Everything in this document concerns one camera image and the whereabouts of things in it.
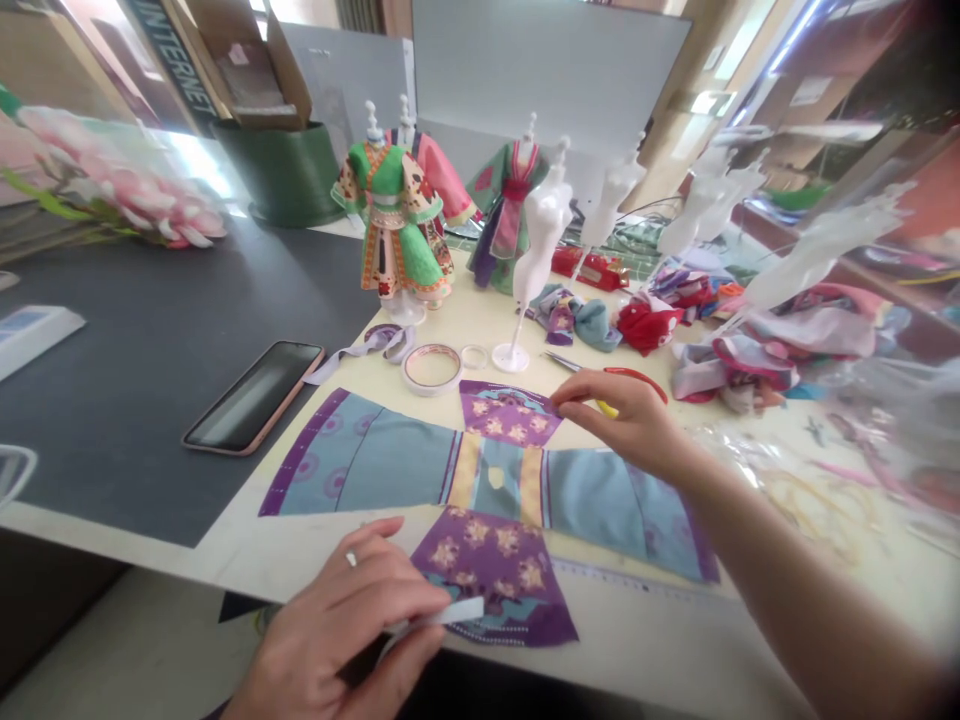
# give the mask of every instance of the purple floral fabric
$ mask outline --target purple floral fabric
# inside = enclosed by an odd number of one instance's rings
[[[511,385],[460,381],[466,431],[518,447],[543,447],[563,422],[550,399]]]
[[[493,645],[550,647],[579,640],[540,530],[448,507],[411,556],[454,600],[484,598],[484,616],[449,629]]]

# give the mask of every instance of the whiteboard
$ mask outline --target whiteboard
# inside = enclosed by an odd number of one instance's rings
[[[419,117],[518,138],[535,111],[538,141],[566,134],[610,162],[636,147],[689,29],[579,0],[413,0]]]

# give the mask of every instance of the yellow fabric strip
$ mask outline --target yellow fabric strip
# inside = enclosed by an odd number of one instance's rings
[[[460,443],[460,456],[453,471],[453,483],[450,486],[448,505],[469,508],[473,503],[473,488],[477,483],[477,464],[480,460],[481,435],[464,433]]]
[[[454,215],[452,218],[447,218],[447,225],[450,227],[459,227],[463,225],[467,220],[472,218],[477,212],[477,206],[471,202],[467,205],[467,209],[461,213]]]
[[[543,450],[527,448],[520,462],[520,521],[524,525],[543,527],[543,508],[540,491],[540,468]]]

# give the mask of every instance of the hand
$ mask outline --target hand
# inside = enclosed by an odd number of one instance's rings
[[[447,592],[385,539],[402,525],[402,517],[377,520],[340,542],[316,579],[270,623],[223,720],[396,716],[440,650],[443,627],[408,635],[352,691],[337,673],[385,628],[450,604]],[[347,562],[348,550],[356,567]]]
[[[642,380],[581,370],[550,399],[560,415],[596,435],[630,464],[669,483],[677,484],[687,463],[700,455],[657,392]],[[616,408],[617,419],[584,405],[587,400]]]

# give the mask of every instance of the pink phone case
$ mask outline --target pink phone case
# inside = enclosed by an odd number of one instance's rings
[[[253,368],[255,368],[257,364],[261,360],[263,360],[264,355],[270,352],[275,345],[279,345],[280,343],[284,343],[284,342],[293,343],[292,340],[278,340],[273,345],[271,345],[266,350],[264,350],[263,355],[258,357],[250,367],[244,370],[243,373],[241,373],[240,377],[243,377],[248,372],[253,370]],[[293,344],[304,345],[306,343],[293,343]],[[314,370],[316,370],[317,367],[319,367],[320,363],[323,362],[323,359],[326,356],[327,356],[327,351],[323,347],[320,347],[320,353],[317,355],[316,359],[312,363],[310,363],[310,366],[307,368],[307,371],[303,374],[303,377],[306,377],[307,375],[312,373]],[[227,391],[224,393],[224,395],[226,395],[227,392],[230,392],[230,390],[232,390],[233,387],[234,386],[231,385],[227,389]],[[302,389],[303,389],[303,379],[301,378],[299,382],[297,382],[292,388],[290,388],[290,392],[287,393],[287,396],[283,399],[283,402],[280,403],[280,405],[277,407],[273,415],[270,416],[270,419],[267,420],[266,423],[264,423],[264,426],[260,428],[260,432],[258,432],[256,437],[253,438],[253,441],[249,445],[247,445],[247,447],[245,447],[243,450],[224,450],[222,448],[207,447],[206,445],[193,445],[187,442],[187,435],[189,435],[193,431],[193,428],[195,428],[197,425],[200,424],[201,420],[203,420],[207,415],[210,414],[210,411],[217,406],[217,403],[220,402],[220,400],[223,398],[223,395],[217,398],[214,401],[213,405],[208,407],[207,411],[203,413],[193,425],[190,426],[190,429],[187,430],[183,438],[180,440],[180,444],[183,445],[184,447],[190,448],[191,450],[204,450],[206,452],[213,452],[219,455],[233,455],[234,457],[245,457],[247,455],[251,455],[257,451],[257,448],[260,447],[260,443],[262,443],[264,438],[266,438],[267,435],[270,434],[270,431],[273,429],[273,426],[277,424],[277,420],[279,420],[280,416],[283,415],[283,413],[286,411],[288,407],[290,407],[290,403],[293,402],[293,399],[297,396],[297,393],[299,393],[300,390]]]

